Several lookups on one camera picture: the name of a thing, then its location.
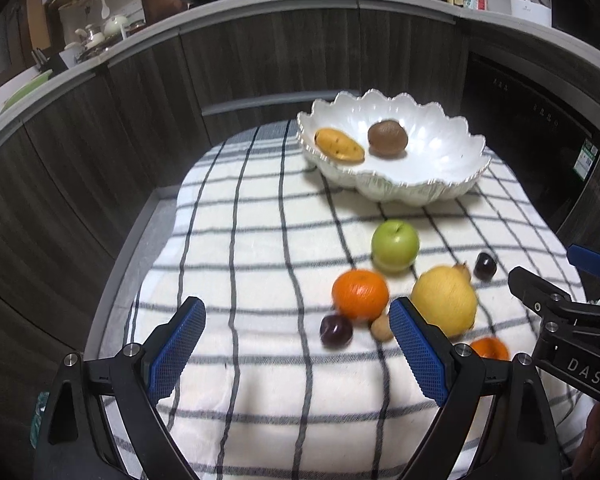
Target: tablecloth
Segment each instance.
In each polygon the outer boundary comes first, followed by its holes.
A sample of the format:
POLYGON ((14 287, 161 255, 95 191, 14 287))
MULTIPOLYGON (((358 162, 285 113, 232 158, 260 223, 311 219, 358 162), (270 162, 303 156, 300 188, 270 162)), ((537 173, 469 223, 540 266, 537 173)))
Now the tablecloth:
MULTIPOLYGON (((244 132, 189 171, 173 235, 138 290, 124 343, 143 342, 187 296, 206 304, 202 338, 157 407, 201 478, 392 478, 424 436, 435 403, 420 392, 395 341, 379 344, 357 327, 347 348, 328 351, 318 334, 333 309, 336 277, 372 268, 370 240, 382 221, 405 219, 421 240, 413 270, 387 278, 392 298, 408 295, 416 277, 437 264, 472 267, 481 251, 496 257, 494 278, 473 280, 475 325, 454 342, 497 335, 512 355, 531 353, 539 318, 507 288, 515 266, 574 300, 584 292, 564 247, 497 156, 467 195, 411 208, 330 184, 305 161, 295 135, 295 121, 244 132)), ((592 401, 542 378, 568 452, 592 401)), ((470 464, 488 407, 481 400, 452 478, 470 464)), ((139 478, 115 403, 107 414, 139 478)))

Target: floor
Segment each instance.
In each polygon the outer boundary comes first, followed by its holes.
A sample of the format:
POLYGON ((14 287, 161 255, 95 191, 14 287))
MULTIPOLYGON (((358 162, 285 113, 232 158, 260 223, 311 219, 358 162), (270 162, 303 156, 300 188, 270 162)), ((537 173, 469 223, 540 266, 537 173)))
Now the floor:
POLYGON ((136 292, 171 235, 175 216, 175 198, 158 202, 120 283, 98 357, 112 357, 122 348, 126 318, 136 292))

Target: white bowl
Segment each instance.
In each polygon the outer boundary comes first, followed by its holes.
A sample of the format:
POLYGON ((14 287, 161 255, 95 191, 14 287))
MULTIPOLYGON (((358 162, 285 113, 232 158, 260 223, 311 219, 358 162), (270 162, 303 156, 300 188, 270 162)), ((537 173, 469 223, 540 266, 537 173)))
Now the white bowl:
POLYGON ((408 94, 387 98, 378 90, 362 97, 340 92, 333 103, 314 101, 311 114, 298 114, 296 135, 304 156, 332 182, 357 189, 370 200, 400 200, 423 206, 469 191, 487 169, 484 137, 469 134, 464 117, 449 118, 438 103, 419 105, 408 94), (387 160, 371 155, 366 138, 373 124, 393 119, 409 136, 406 155, 387 160), (320 128, 336 128, 365 149, 361 164, 341 164, 315 145, 320 128))

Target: orange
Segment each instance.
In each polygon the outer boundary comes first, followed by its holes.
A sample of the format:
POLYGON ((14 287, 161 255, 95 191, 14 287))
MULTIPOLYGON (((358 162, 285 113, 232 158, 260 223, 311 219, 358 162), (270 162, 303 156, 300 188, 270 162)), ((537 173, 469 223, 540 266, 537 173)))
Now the orange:
POLYGON ((501 361, 509 360, 509 350, 497 337, 483 337, 471 343, 470 346, 480 357, 501 361))
POLYGON ((348 270, 333 282, 331 296, 343 316, 373 321, 384 312, 389 301, 389 288, 377 272, 348 270))

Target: scalloped bowl rim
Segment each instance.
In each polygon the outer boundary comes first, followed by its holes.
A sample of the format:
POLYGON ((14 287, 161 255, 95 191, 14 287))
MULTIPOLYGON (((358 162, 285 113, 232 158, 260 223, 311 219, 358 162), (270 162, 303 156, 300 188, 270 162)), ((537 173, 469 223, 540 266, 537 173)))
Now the scalloped bowl rim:
POLYGON ((487 170, 487 168, 491 164, 491 157, 488 156, 487 162, 485 164, 483 164, 482 167, 480 167, 480 169, 475 171, 475 173, 471 174, 469 177, 467 177, 464 180, 458 180, 458 181, 454 181, 454 182, 448 182, 441 178, 432 178, 432 179, 423 180, 420 182, 395 182, 389 176, 387 176, 386 174, 381 173, 379 171, 364 171, 364 170, 355 171, 354 168, 352 169, 352 168, 343 166, 341 164, 337 164, 337 163, 333 162, 328 156, 324 155, 320 150, 316 150, 313 146, 310 146, 305 142, 303 136, 305 136, 306 133, 304 131, 304 126, 302 126, 301 118, 312 117, 315 113, 316 103, 321 103, 321 104, 324 103, 324 105, 327 107, 333 107, 336 105, 336 102, 338 101, 338 98, 340 96, 349 97, 354 101, 362 101, 365 99, 366 96, 368 96, 370 94, 376 94, 376 95, 380 96, 381 98, 385 99, 386 101, 394 101, 397 98, 407 98, 407 99, 411 100, 413 102, 413 104, 418 108, 426 108, 426 107, 430 107, 430 106, 435 106, 435 107, 439 108, 440 111, 442 112, 442 114, 444 115, 445 119, 447 119, 447 120, 451 120, 451 119, 462 120, 464 122, 464 124, 466 125, 466 133, 469 137, 482 137, 482 147, 480 149, 479 155, 480 155, 480 157, 485 155, 484 149, 486 147, 486 139, 484 138, 484 136, 474 136, 471 133, 469 133, 469 124, 465 117, 462 117, 462 116, 456 116, 454 118, 449 117, 448 115, 445 114, 444 108, 438 102, 430 102, 425 105, 421 105, 421 104, 418 104, 415 101, 415 99, 406 92, 402 92, 395 97, 387 97, 384 94, 382 94, 381 91, 376 90, 376 89, 367 90, 364 95, 359 96, 359 97, 356 97, 355 95, 351 94, 350 92, 341 91, 341 92, 338 92, 338 94, 336 95, 335 99, 332 102, 327 102, 324 99, 314 100, 314 102, 311 105, 311 113, 310 114, 308 114, 307 112, 298 112, 298 114, 296 115, 296 121, 298 122, 298 130, 296 131, 296 140, 298 141, 298 143, 300 144, 302 149, 304 149, 306 152, 310 153, 311 155, 319 158, 321 162, 328 164, 329 166, 331 166, 332 168, 334 168, 335 170, 339 171, 342 174, 348 174, 351 176, 372 176, 375 178, 381 178, 384 181, 391 184, 392 186, 400 187, 400 188, 436 186, 436 185, 440 185, 440 184, 442 184, 443 186, 446 186, 446 187, 464 186, 465 184, 468 184, 472 180, 477 180, 478 178, 480 178, 480 176, 482 176, 482 174, 487 170))

